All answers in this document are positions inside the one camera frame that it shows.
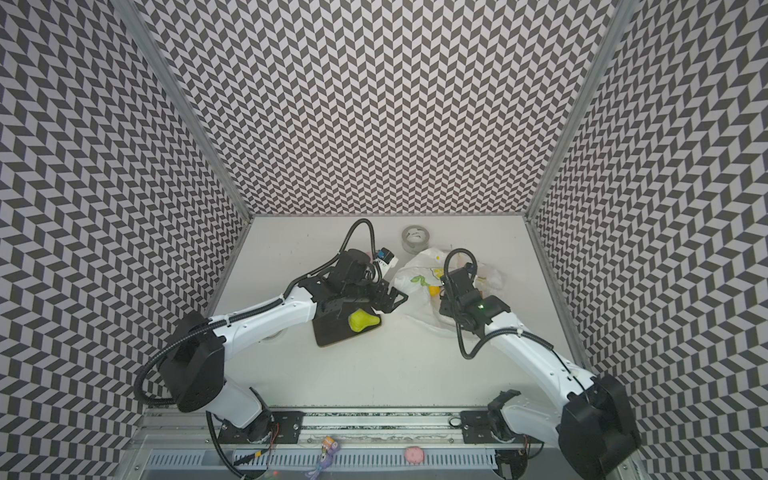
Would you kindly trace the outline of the green fake pear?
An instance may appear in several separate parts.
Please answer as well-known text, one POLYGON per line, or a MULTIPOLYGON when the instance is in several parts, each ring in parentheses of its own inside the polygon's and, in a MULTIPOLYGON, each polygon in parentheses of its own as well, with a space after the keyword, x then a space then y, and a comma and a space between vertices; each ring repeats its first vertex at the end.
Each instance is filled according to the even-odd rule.
POLYGON ((368 313, 366 310, 357 309, 348 317, 348 326, 354 333, 362 333, 366 329, 379 326, 381 318, 378 315, 368 313))

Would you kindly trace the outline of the white plastic bag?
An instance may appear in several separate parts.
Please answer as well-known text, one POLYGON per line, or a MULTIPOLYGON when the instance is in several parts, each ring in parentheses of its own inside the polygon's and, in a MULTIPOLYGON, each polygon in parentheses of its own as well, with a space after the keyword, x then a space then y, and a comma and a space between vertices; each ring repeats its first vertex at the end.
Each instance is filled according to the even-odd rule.
MULTIPOLYGON (((455 322, 440 314, 440 294, 443 291, 442 277, 447 252, 438 248, 428 248, 418 253, 413 259, 399 268, 394 274, 392 285, 407 294, 409 299, 394 310, 393 315, 422 327, 440 337, 455 334, 455 322), (439 286, 440 294, 431 297, 428 287, 439 286)), ((462 267, 470 262, 469 255, 458 253, 449 263, 449 270, 462 267)), ((474 285, 484 297, 500 296, 506 283, 504 274, 494 266, 479 263, 474 285)))

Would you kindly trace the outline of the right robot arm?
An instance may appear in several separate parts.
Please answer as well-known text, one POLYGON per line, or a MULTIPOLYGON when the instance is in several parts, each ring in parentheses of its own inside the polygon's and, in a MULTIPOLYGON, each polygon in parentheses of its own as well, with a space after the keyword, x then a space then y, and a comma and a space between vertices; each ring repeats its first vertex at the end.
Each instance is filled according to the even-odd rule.
POLYGON ((440 312, 454 321, 459 351, 474 359, 492 346, 517 364, 550 400, 540 406, 520 391, 502 391, 487 406, 501 442, 535 439, 555 446, 583 479, 604 479, 642 445, 625 386, 580 367, 528 329, 498 297, 475 285, 478 262, 466 248, 446 254, 440 312))

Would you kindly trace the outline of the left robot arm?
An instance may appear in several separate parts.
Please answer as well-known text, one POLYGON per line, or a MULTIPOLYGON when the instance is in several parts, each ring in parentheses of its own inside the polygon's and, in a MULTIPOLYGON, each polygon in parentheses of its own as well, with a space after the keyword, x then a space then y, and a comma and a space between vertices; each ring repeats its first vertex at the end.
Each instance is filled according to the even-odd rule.
POLYGON ((377 248, 373 223, 356 220, 335 255, 291 280, 281 295, 229 314, 186 314, 165 345, 136 373, 133 394, 145 406, 202 411, 245 429, 267 407, 253 389, 226 375, 241 352, 289 328, 309 323, 318 346, 371 333, 408 296, 386 273, 394 253, 377 248))

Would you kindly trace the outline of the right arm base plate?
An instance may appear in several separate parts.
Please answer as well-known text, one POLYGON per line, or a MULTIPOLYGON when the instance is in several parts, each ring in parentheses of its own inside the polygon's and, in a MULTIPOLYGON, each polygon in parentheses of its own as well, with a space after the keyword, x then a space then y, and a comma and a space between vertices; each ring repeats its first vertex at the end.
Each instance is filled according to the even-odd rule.
POLYGON ((542 444, 535 437, 513 432, 501 420, 492 420, 487 410, 464 410, 459 413, 463 442, 469 445, 480 444, 542 444))

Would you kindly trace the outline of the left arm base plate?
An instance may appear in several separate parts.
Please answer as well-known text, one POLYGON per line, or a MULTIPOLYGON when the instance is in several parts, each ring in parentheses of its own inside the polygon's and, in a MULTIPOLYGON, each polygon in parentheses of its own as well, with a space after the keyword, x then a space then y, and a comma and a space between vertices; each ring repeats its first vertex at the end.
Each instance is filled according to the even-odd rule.
POLYGON ((243 428, 224 421, 217 434, 221 444, 297 444, 305 414, 298 410, 263 411, 243 428))

